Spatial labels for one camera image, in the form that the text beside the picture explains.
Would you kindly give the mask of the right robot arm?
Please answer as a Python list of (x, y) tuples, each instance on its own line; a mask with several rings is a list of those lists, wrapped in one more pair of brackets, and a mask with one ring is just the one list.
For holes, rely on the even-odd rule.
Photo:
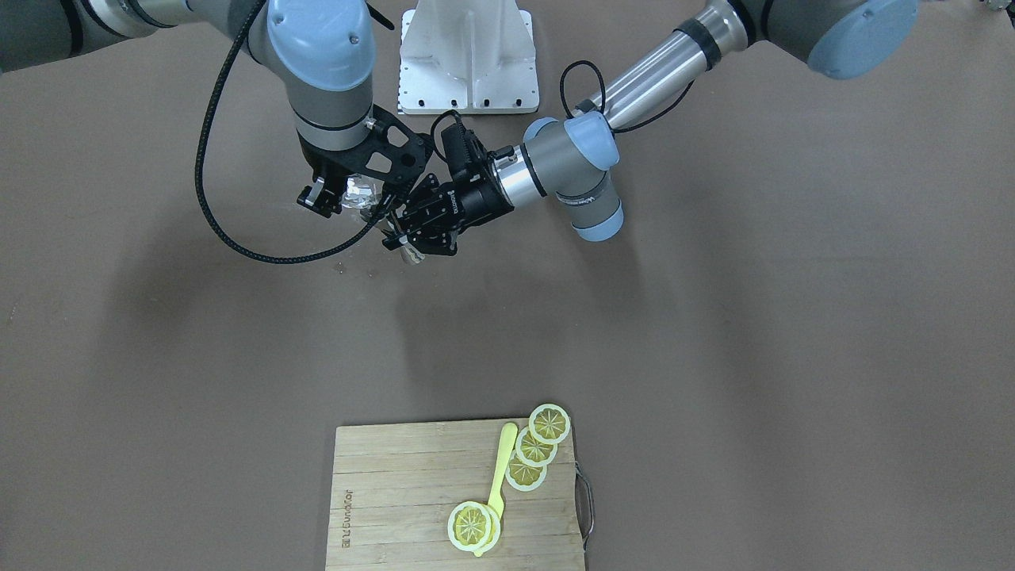
[(314, 180), (297, 201), (323, 217), (340, 211), (369, 162), (373, 27), (394, 29), (367, 1), (4, 1), (2, 71), (196, 22), (242, 37), (243, 53), (282, 80)]

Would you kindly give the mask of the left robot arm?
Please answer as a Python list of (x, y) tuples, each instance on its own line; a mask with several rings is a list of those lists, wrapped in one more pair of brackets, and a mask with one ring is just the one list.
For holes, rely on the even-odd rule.
[(423, 179), (390, 217), (384, 246), (452, 256), (468, 228), (553, 196), (588, 242), (619, 232), (624, 210), (611, 179), (616, 138), (679, 105), (722, 58), (769, 42), (830, 79), (865, 75), (916, 25), (917, 1), (708, 1), (564, 120), (530, 123), (514, 146), (489, 151), (460, 118), (442, 130), (450, 180)]

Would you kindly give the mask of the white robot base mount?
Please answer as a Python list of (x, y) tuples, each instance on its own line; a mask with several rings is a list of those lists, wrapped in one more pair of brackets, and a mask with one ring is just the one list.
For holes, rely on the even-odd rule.
[(533, 113), (533, 18), (515, 1), (420, 1), (401, 18), (398, 109), (408, 115)]

